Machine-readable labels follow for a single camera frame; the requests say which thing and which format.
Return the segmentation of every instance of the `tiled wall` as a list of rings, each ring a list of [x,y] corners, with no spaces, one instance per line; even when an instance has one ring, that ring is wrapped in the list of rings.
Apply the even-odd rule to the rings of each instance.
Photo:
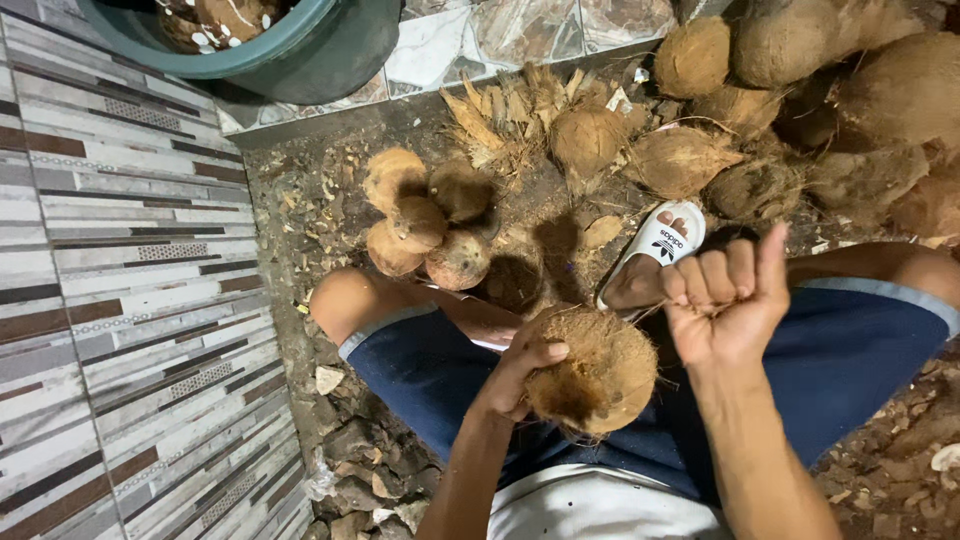
[[[299,538],[246,174],[212,100],[111,53],[69,0],[0,6],[0,540]]]
[[[407,0],[383,69],[334,103],[219,102],[231,135],[659,39],[677,24],[669,0]]]

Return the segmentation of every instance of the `white shirt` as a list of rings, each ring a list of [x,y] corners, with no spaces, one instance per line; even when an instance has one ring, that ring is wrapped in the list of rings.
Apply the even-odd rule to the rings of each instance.
[[[720,510],[643,475],[557,465],[493,497],[489,540],[696,538],[732,540]]]

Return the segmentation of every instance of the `navy blue shorts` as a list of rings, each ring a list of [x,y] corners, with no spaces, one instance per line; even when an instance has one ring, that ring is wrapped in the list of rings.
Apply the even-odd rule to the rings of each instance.
[[[954,308],[893,283],[828,278],[795,288],[763,365],[786,436],[804,466],[812,467],[870,419],[958,330]],[[661,347],[665,383],[650,404],[599,444],[572,441],[546,423],[518,424],[499,487],[554,465],[588,463],[633,471],[719,504],[703,421],[669,349]],[[364,328],[344,343],[340,356],[444,460],[499,360],[433,305],[410,307]]]

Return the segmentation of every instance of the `green bucket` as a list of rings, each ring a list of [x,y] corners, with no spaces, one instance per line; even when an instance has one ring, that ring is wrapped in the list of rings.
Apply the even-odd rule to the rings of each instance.
[[[376,75],[396,46],[400,0],[300,0],[269,30],[209,55],[170,50],[155,12],[77,0],[115,50],[183,79],[226,79],[281,103],[319,105]]]

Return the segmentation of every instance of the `foot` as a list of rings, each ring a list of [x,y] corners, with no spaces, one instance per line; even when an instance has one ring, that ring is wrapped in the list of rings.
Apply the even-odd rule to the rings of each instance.
[[[668,225],[684,239],[687,230],[682,218],[669,211],[661,212],[657,221]],[[611,309],[633,309],[658,304],[663,300],[660,289],[660,263],[642,253],[630,257],[620,272],[610,280],[603,293],[604,304]]]

